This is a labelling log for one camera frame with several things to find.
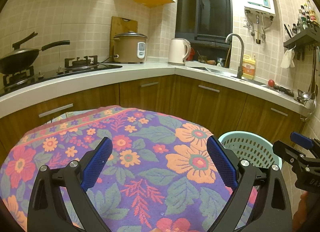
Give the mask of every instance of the rice cooker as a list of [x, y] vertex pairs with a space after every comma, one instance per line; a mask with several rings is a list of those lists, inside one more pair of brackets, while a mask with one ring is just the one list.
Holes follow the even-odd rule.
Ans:
[[114, 36], [114, 61], [118, 63], [143, 63], [146, 57], [147, 36], [129, 31]]

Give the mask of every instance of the plastic laundry basket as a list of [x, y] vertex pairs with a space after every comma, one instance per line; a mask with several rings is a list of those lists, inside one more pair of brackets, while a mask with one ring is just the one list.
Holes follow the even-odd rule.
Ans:
[[273, 153], [272, 144], [254, 133], [225, 133], [219, 137], [219, 142], [226, 149], [233, 150], [239, 159], [246, 159], [253, 166], [269, 168], [276, 164], [280, 169], [282, 167], [282, 160]]

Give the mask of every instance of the floral tablecloth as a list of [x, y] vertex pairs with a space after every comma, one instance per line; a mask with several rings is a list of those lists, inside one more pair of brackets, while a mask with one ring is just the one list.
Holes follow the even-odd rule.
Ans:
[[[232, 190], [225, 187], [208, 152], [206, 128], [136, 108], [99, 108], [28, 133], [0, 169], [0, 196], [27, 230], [27, 212], [38, 169], [64, 167], [94, 149], [105, 136], [113, 152], [87, 195], [114, 232], [207, 231]], [[75, 226], [82, 227], [61, 189]], [[248, 219], [253, 190], [238, 226]]]

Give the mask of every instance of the faucet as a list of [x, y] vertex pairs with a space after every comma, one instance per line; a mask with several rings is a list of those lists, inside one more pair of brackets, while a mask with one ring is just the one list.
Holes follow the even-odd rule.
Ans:
[[238, 34], [235, 34], [235, 33], [231, 33], [229, 34], [227, 37], [226, 37], [226, 43], [228, 42], [229, 38], [231, 36], [235, 36], [237, 37], [239, 40], [240, 40], [240, 43], [241, 43], [241, 57], [240, 57], [240, 65], [238, 67], [238, 73], [237, 73], [237, 78], [241, 79], [242, 77], [242, 63], [243, 63], [243, 54], [244, 54], [244, 44], [243, 44], [243, 40], [242, 38], [238, 35]]

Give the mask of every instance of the white kettle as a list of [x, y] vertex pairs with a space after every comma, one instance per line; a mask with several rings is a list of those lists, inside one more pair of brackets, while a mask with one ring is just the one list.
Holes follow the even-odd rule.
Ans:
[[168, 53], [168, 63], [183, 66], [190, 55], [191, 45], [186, 39], [172, 39]]

